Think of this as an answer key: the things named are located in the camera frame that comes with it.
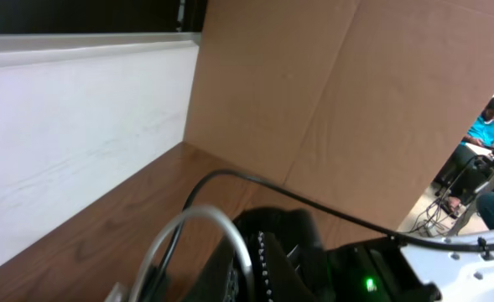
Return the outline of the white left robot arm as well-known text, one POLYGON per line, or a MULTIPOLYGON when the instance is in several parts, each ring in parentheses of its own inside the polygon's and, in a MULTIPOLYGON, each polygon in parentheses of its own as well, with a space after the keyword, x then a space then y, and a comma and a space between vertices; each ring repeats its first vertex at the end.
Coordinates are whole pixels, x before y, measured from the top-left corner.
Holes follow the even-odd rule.
POLYGON ((305 210, 258 208, 234 219, 251 257, 249 294, 228 241, 187 301, 494 301, 494 252, 439 251, 388 237, 326 250, 305 210))

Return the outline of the brown cardboard panel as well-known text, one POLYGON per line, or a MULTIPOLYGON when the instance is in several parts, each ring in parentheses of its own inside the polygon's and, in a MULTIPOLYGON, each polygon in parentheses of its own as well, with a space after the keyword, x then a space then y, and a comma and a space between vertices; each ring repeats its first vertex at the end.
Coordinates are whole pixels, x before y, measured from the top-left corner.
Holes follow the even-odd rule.
POLYGON ((494 94, 494 1, 210 0, 188 143, 396 228, 494 94))

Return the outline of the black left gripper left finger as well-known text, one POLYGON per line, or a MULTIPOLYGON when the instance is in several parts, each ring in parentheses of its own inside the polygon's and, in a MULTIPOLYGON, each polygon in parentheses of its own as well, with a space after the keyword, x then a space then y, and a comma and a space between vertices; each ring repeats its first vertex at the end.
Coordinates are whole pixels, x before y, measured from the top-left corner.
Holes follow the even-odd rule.
POLYGON ((210 255, 191 288, 195 302, 246 302, 254 301, 255 293, 247 286, 232 245, 221 240, 210 255))

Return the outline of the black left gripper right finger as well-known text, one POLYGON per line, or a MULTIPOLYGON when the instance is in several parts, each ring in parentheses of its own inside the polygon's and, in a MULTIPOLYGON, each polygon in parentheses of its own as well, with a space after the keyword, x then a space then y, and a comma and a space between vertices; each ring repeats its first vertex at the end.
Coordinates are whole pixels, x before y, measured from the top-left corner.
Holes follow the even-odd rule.
POLYGON ((271 233, 257 236, 257 301, 315 301, 271 233))

